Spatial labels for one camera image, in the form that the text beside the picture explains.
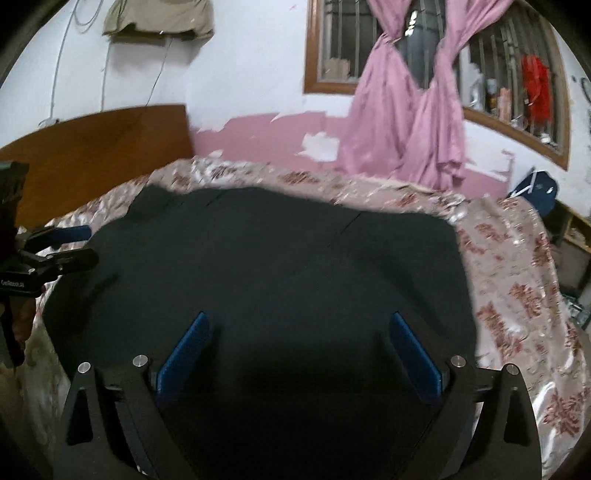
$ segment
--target window sill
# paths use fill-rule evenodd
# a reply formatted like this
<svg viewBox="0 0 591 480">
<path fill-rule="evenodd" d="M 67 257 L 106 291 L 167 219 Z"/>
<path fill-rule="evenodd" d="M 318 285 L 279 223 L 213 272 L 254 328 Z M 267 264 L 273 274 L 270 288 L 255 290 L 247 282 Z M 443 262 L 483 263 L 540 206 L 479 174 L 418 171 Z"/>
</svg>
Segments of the window sill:
<svg viewBox="0 0 591 480">
<path fill-rule="evenodd" d="M 356 83 L 337 83 L 320 82 L 315 78 L 306 79 L 304 82 L 304 93 L 332 93 L 340 95 L 354 95 Z M 557 152 L 555 149 L 544 145 L 537 137 L 523 130 L 517 130 L 509 124 L 502 122 L 498 118 L 479 112 L 471 108 L 464 107 L 464 119 L 483 127 L 490 128 L 506 137 L 512 138 L 516 142 L 531 148 L 535 152 L 549 158 L 553 163 L 563 170 L 569 166 L 569 148 L 564 148 L 564 152 Z"/>
</svg>

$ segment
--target bedsheet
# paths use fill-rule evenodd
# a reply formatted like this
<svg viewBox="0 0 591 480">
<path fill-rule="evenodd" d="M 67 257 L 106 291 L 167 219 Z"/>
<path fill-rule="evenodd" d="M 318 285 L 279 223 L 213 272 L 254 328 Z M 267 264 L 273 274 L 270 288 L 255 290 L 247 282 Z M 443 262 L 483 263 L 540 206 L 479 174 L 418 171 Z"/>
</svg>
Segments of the bedsheet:
<svg viewBox="0 0 591 480">
<path fill-rule="evenodd" d="M 259 186 L 362 210 L 425 212 L 445 218 L 457 232 L 469 281 L 478 330 L 478 364 L 500 369 L 512 362 L 521 368 L 540 432 L 544 478 L 560 466 L 581 436 L 591 414 L 587 358 L 558 290 L 544 226 L 525 200 L 484 197 L 468 202 L 457 193 L 391 180 L 196 157 L 122 184 L 50 224 L 88 224 L 96 232 L 125 215 L 148 184 L 177 193 L 204 187 Z M 54 285 L 48 285 L 38 299 L 26 362 L 17 371 L 34 433 L 50 459 L 69 389 L 43 326 L 43 307 Z"/>
</svg>

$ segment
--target metal window grille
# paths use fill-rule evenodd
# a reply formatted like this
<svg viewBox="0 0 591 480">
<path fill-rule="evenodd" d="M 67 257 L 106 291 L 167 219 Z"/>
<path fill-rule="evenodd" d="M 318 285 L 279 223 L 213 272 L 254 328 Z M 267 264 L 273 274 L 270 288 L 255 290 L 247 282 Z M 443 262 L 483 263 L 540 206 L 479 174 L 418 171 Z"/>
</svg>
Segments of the metal window grille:
<svg viewBox="0 0 591 480">
<path fill-rule="evenodd" d="M 561 121 L 556 92 L 559 59 L 551 55 L 542 22 L 529 5 L 513 3 L 498 22 L 470 39 L 456 59 L 454 70 L 464 106 L 500 117 L 557 148 L 562 140 L 561 129 L 556 128 Z M 412 1 L 403 37 L 395 46 L 421 88 L 428 88 L 433 78 L 434 56 L 445 28 L 446 0 Z M 320 80 L 357 82 L 382 32 L 366 0 L 325 0 Z M 540 100 L 531 85 L 528 91 L 524 82 L 524 59 L 529 62 L 526 67 L 530 72 L 535 70 L 531 63 L 534 59 L 548 69 L 544 91 L 549 98 L 550 118 L 543 122 L 531 121 L 531 105 L 539 105 Z M 491 93 L 486 91 L 488 84 Z"/>
</svg>

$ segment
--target silver screw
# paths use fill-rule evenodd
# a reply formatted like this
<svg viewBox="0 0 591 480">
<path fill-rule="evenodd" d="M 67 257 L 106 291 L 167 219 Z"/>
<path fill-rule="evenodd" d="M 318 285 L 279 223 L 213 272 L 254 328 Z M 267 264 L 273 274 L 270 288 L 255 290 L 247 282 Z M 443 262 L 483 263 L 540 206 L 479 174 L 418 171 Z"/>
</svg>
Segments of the silver screw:
<svg viewBox="0 0 591 480">
<path fill-rule="evenodd" d="M 460 355 L 454 355 L 452 357 L 452 365 L 454 367 L 462 368 L 466 366 L 466 359 Z"/>
<path fill-rule="evenodd" d="M 78 365 L 78 371 L 81 374 L 85 374 L 86 372 L 88 372 L 88 370 L 90 370 L 90 363 L 82 362 L 80 365 Z"/>
<path fill-rule="evenodd" d="M 134 358 L 134 365 L 136 367 L 143 367 L 145 364 L 148 363 L 148 357 L 145 355 L 138 355 Z"/>
<path fill-rule="evenodd" d="M 509 364 L 506 366 L 506 369 L 511 375 L 519 375 L 519 367 L 517 365 Z"/>
</svg>

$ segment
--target wooden window frame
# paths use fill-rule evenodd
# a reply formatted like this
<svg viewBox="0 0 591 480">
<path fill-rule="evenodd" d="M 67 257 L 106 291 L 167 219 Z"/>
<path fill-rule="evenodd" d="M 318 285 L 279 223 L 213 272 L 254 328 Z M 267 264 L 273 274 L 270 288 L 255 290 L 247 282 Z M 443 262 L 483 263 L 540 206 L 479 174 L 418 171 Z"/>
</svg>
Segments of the wooden window frame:
<svg viewBox="0 0 591 480">
<path fill-rule="evenodd" d="M 323 82 L 320 80 L 320 29 L 323 21 L 323 0 L 309 0 L 308 2 L 308 30 L 306 37 L 306 72 L 304 75 L 304 93 L 335 93 L 340 95 L 354 95 L 357 88 L 357 82 Z M 544 145 L 537 137 L 529 132 L 518 130 L 510 124 L 502 122 L 498 118 L 489 115 L 488 113 L 479 112 L 468 107 L 463 107 L 464 119 L 482 125 L 499 132 L 506 137 L 529 147 L 539 154 L 549 158 L 553 163 L 561 167 L 563 170 L 568 170 L 569 167 L 569 152 L 570 152 L 570 109 L 569 109 L 569 94 L 566 75 L 564 73 L 564 63 L 560 50 L 558 49 L 558 42 L 552 26 L 545 19 L 542 18 L 542 25 L 545 29 L 546 38 L 548 41 L 548 49 L 551 57 L 557 59 L 556 74 L 558 77 L 558 94 L 559 108 L 561 108 L 561 116 L 563 119 L 562 125 L 558 125 L 560 129 L 560 137 L 562 139 L 561 151 Z"/>
</svg>

